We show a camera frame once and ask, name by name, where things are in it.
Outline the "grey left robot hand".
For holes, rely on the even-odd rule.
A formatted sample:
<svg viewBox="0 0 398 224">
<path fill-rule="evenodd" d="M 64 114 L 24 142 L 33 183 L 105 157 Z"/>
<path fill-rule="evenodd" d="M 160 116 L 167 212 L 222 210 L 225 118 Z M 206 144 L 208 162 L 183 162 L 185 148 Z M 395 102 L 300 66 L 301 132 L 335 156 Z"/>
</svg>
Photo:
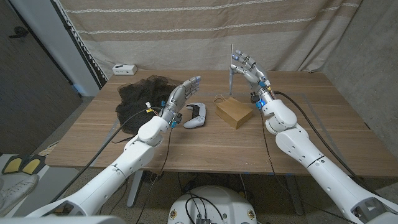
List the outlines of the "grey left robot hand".
<svg viewBox="0 0 398 224">
<path fill-rule="evenodd" d="M 192 77 L 191 79 L 184 81 L 171 92 L 165 107 L 160 113 L 160 117 L 166 120 L 171 128 L 175 127 L 175 124 L 177 123 L 177 115 L 185 106 L 185 102 L 196 91 L 198 91 L 200 80 L 201 76 Z"/>
</svg>

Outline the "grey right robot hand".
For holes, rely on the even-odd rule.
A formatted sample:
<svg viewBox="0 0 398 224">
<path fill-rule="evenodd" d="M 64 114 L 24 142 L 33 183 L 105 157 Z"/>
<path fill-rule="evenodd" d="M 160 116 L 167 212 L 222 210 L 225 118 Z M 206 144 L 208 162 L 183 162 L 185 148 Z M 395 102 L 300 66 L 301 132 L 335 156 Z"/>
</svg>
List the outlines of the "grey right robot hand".
<svg viewBox="0 0 398 224">
<path fill-rule="evenodd" d="M 243 75 L 252 91 L 251 102 L 259 110 L 262 110 L 266 104 L 275 100 L 267 72 L 252 57 L 240 50 L 236 50 L 231 55 L 231 58 L 242 63 L 242 66 L 231 64 L 229 74 L 240 73 Z"/>
</svg>

